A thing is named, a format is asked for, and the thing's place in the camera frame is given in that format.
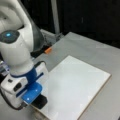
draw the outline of gray table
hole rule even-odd
[[[42,54],[36,61],[46,61],[50,71],[68,55],[112,74],[111,79],[92,101],[80,120],[118,120],[120,116],[120,50],[69,33],[52,47],[49,55]]]

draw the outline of table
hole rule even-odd
[[[69,33],[52,47],[50,54],[42,54],[36,61],[45,61],[48,70],[51,71],[68,55],[112,74],[111,79],[79,120],[118,120],[120,116],[120,50]]]

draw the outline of metal part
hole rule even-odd
[[[57,1],[56,0],[51,0],[51,4],[52,4],[52,12],[53,12],[55,33],[60,34]]]

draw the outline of blue component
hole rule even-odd
[[[10,33],[7,33],[7,34],[6,34],[6,37],[10,37],[10,36],[11,36],[11,34],[10,34]]]
[[[17,93],[16,97],[19,97],[23,92],[27,91],[23,95],[22,99],[28,104],[32,103],[42,91],[42,86],[36,83],[36,81],[43,75],[44,73],[41,73],[40,75],[37,76],[37,72],[35,68],[33,68],[28,73],[23,74],[21,76],[11,75],[14,78],[26,77],[28,80],[28,84],[26,85],[26,87],[22,89],[19,93]]]
[[[26,77],[28,80],[28,84],[32,84],[33,82],[35,82],[37,80],[37,72],[35,70],[35,68],[33,68],[32,70],[30,70],[28,73],[21,75],[21,76],[13,76],[14,78],[19,78],[19,77]]]
[[[31,104],[41,94],[41,91],[42,86],[35,82],[29,86],[27,92],[22,96],[22,100],[27,104]]]

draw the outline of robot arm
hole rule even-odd
[[[16,26],[18,22],[16,30],[15,27],[2,29],[7,31],[0,35],[0,52],[10,68],[10,74],[1,83],[1,91],[10,106],[21,108],[21,105],[31,104],[41,94],[42,86],[38,80],[48,78],[45,63],[35,68],[30,56],[30,52],[42,48],[44,37],[19,0],[0,0],[2,9],[1,6],[14,10],[16,18],[19,18],[15,23]]]

